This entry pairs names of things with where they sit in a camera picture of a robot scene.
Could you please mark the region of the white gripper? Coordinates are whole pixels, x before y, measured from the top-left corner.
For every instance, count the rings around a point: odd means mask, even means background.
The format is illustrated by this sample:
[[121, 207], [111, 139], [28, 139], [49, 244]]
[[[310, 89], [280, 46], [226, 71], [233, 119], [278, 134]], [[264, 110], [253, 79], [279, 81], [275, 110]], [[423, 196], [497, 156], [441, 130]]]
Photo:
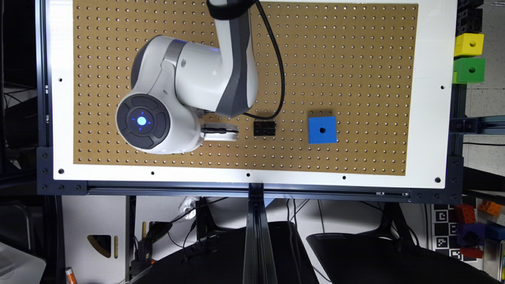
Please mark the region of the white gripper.
[[229, 123], [205, 123], [201, 129], [205, 141], [233, 142], [238, 139], [239, 130], [236, 125]]

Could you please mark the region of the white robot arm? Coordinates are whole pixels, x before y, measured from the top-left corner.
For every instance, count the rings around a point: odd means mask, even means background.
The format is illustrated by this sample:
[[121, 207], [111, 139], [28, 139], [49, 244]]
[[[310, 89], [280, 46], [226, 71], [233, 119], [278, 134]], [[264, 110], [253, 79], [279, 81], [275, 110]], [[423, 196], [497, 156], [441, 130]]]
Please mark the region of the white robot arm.
[[210, 47], [158, 35], [138, 52], [131, 91], [116, 125], [125, 141], [151, 154], [191, 152], [205, 141], [236, 141], [238, 127], [205, 122], [207, 113], [235, 118], [256, 100], [251, 1], [209, 1], [219, 45]]

